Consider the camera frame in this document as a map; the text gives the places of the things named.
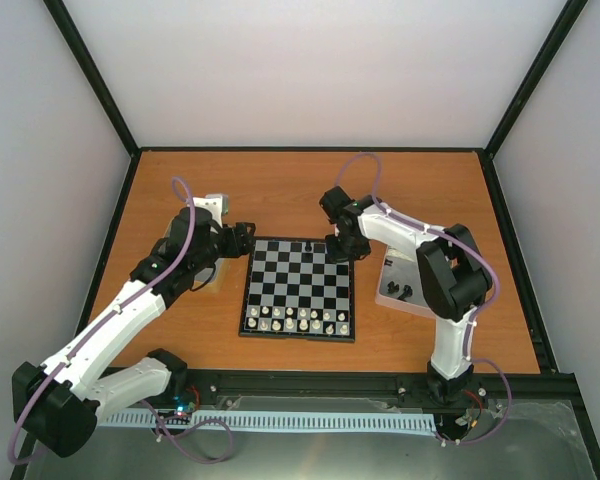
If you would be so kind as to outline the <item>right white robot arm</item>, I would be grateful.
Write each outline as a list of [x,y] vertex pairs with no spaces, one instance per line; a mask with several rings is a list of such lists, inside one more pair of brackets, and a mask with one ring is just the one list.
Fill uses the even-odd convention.
[[415,257],[424,301],[436,320],[428,390],[440,405],[455,401],[474,371],[471,343],[477,315],[486,307],[487,293],[499,290],[469,229],[424,224],[373,195],[354,200],[339,186],[327,190],[319,205],[334,226],[325,237],[330,260],[362,260],[371,253],[371,241]]

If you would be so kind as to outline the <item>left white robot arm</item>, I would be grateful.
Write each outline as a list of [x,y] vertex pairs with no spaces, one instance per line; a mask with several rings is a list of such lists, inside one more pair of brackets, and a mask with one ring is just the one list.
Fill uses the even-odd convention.
[[221,216],[221,208],[210,200],[182,208],[98,317],[41,365],[24,362],[14,371],[18,430],[66,458],[108,416],[148,397],[173,403],[186,395],[187,365],[163,349],[115,374],[103,373],[142,329],[192,290],[200,272],[220,259],[250,253],[255,225],[226,225]]

